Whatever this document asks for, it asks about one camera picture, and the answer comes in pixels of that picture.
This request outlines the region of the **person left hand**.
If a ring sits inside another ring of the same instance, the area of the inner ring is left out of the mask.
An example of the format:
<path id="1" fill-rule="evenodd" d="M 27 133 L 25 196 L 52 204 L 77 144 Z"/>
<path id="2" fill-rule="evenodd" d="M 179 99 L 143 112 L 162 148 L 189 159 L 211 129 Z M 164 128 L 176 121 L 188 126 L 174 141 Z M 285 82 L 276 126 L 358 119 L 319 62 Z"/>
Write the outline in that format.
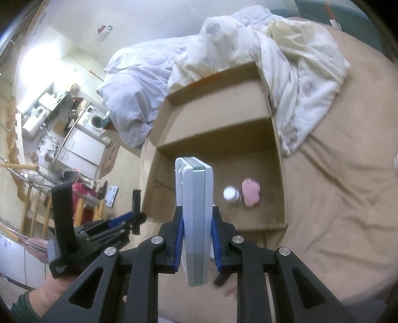
<path id="1" fill-rule="evenodd" d="M 46 278 L 42 287 L 29 292 L 29 302 L 33 311 L 41 318 L 54 303 L 75 282 L 78 276 L 67 276 L 54 279 Z"/>

